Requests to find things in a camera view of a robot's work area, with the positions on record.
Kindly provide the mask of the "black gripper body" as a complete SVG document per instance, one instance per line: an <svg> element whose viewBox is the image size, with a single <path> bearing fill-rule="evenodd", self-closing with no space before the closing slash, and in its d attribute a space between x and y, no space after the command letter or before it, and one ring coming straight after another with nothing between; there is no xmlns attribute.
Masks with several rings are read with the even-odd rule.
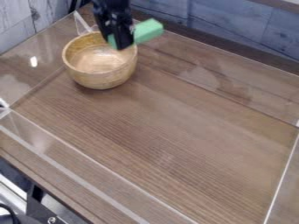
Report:
<svg viewBox="0 0 299 224"><path fill-rule="evenodd" d="M91 0L95 19L108 20L111 15L132 19L131 0Z"/></svg>

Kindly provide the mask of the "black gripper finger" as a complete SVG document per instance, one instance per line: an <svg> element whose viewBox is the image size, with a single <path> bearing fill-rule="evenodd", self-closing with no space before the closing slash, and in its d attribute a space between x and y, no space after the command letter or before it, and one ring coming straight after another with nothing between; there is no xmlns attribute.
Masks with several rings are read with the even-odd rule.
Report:
<svg viewBox="0 0 299 224"><path fill-rule="evenodd" d="M116 11L103 12L96 14L96 21L104 40L116 50L127 49L135 41L132 15Z"/></svg>

